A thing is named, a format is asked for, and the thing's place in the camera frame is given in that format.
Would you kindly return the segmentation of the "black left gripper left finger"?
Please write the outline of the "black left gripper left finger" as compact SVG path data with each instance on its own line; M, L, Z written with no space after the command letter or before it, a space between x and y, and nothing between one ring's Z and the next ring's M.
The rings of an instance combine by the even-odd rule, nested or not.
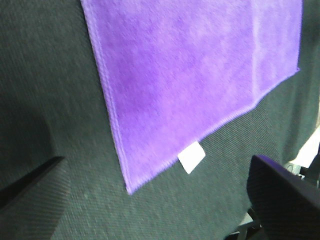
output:
M68 204L68 163L56 156L0 191L2 240L49 240Z

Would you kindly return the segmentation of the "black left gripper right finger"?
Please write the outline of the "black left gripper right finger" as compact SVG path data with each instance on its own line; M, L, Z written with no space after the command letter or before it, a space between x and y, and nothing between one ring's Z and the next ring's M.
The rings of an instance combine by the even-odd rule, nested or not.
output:
M251 158L247 194L270 240L320 238L320 190L264 155Z

